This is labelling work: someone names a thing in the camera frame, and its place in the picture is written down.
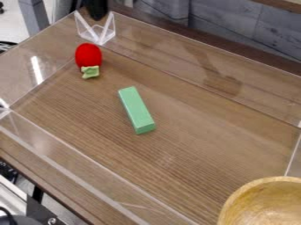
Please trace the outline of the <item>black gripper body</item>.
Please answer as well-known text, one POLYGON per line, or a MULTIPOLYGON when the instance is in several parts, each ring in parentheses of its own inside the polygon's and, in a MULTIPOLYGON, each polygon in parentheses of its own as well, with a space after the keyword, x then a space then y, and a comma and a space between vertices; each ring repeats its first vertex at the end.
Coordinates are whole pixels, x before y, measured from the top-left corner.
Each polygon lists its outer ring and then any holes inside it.
POLYGON ((98 21, 107 14, 108 0, 84 0, 84 6, 92 19, 98 21))

